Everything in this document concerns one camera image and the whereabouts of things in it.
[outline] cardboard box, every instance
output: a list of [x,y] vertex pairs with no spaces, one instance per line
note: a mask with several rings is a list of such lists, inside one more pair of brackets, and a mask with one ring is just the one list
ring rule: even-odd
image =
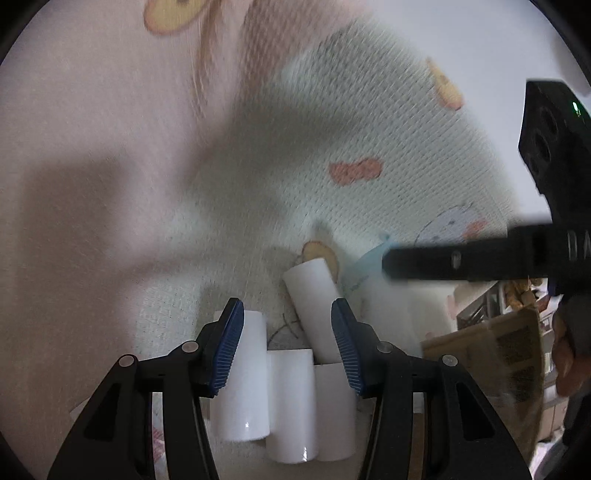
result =
[[437,360],[449,353],[470,372],[527,462],[534,453],[544,400],[539,322],[535,308],[524,308],[421,343],[425,358]]

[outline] white paper roll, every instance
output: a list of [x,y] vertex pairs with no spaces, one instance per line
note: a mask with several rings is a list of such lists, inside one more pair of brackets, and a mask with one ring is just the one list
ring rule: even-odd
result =
[[[214,319],[221,314],[216,312]],[[209,407],[212,434],[219,439],[246,442],[269,435],[266,325],[261,312],[244,312],[228,381]]]
[[321,462],[343,460],[355,453],[357,395],[343,364],[315,365],[316,431]]
[[290,268],[283,280],[318,362],[340,362],[330,323],[330,309],[339,292],[324,259],[315,258]]
[[267,455],[281,463],[308,462],[318,454],[312,350],[269,351],[267,361],[271,420]]

